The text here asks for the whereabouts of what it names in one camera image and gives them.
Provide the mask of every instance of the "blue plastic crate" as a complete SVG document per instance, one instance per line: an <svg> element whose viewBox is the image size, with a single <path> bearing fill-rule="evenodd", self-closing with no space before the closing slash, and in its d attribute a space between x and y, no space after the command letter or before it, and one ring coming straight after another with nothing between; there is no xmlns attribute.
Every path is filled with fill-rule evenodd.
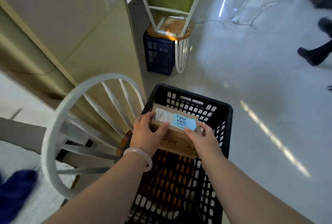
<svg viewBox="0 0 332 224"><path fill-rule="evenodd" d="M175 64L175 42L143 35L147 71L170 75Z"/></svg>

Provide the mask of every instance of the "hand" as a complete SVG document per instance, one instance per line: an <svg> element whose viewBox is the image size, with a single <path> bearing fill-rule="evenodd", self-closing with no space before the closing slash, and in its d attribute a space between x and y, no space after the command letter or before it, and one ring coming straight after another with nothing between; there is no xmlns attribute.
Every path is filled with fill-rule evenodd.
<svg viewBox="0 0 332 224"><path fill-rule="evenodd" d="M193 141L199 157L204 161L208 157L222 155L218 140L215 138L212 128L202 122L199 122L199 124L205 130L203 136L198 135L188 127L184 130L185 134Z"/></svg>
<svg viewBox="0 0 332 224"><path fill-rule="evenodd" d="M142 149L150 158L157 151L160 141L169 127L169 122L165 122L156 132L152 132L149 122L155 114L156 112L148 112L136 118L130 142L130 147Z"/></svg>

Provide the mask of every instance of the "cardboard box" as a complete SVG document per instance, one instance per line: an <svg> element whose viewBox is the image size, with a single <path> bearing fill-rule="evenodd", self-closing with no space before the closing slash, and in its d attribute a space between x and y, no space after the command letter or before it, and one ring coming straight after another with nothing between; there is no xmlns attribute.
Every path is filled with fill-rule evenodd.
<svg viewBox="0 0 332 224"><path fill-rule="evenodd" d="M184 128L187 126L197 132L197 134L202 135L198 118L194 115L159 104L154 104L152 111L156 111L156 116L151 121L151 130L156 131L165 121L171 123L164 138L160 142L159 148L187 158L196 158L198 154L193 142L185 134Z"/></svg>

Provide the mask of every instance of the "forearm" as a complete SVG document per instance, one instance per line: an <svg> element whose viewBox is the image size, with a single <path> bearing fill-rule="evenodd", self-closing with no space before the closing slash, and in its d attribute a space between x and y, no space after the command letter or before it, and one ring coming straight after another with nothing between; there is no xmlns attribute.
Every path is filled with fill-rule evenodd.
<svg viewBox="0 0 332 224"><path fill-rule="evenodd" d="M142 156L134 152L128 153L45 223L123 224L146 165L147 161Z"/></svg>
<svg viewBox="0 0 332 224"><path fill-rule="evenodd" d="M311 223L222 154L205 159L203 167L231 224Z"/></svg>

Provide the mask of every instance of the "finger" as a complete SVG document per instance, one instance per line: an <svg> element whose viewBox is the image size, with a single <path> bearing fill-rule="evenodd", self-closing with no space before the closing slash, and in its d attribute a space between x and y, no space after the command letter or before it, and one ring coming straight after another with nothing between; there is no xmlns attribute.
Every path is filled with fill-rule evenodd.
<svg viewBox="0 0 332 224"><path fill-rule="evenodd" d="M148 113L144 114L143 117L142 117L142 120L141 120L141 124L145 125L145 126L149 126L149 123L150 123L151 119L154 117L155 114L156 114L155 111L148 112Z"/></svg>
<svg viewBox="0 0 332 224"><path fill-rule="evenodd" d="M207 124L203 123L203 122L199 122L200 126L203 128L203 130L205 130L205 132L207 134L213 133L213 130L210 126L208 126Z"/></svg>
<svg viewBox="0 0 332 224"><path fill-rule="evenodd" d="M169 122L165 122L159 127L159 129L154 134L157 135L158 139L162 139L165 133L167 132L168 127L169 127Z"/></svg>
<svg viewBox="0 0 332 224"><path fill-rule="evenodd" d="M143 115L139 115L138 117L136 117L135 122L134 122L134 127L137 127L139 125L139 123L142 120Z"/></svg>
<svg viewBox="0 0 332 224"><path fill-rule="evenodd" d="M185 128L185 134L192 140L196 141L199 138L199 135L188 127Z"/></svg>

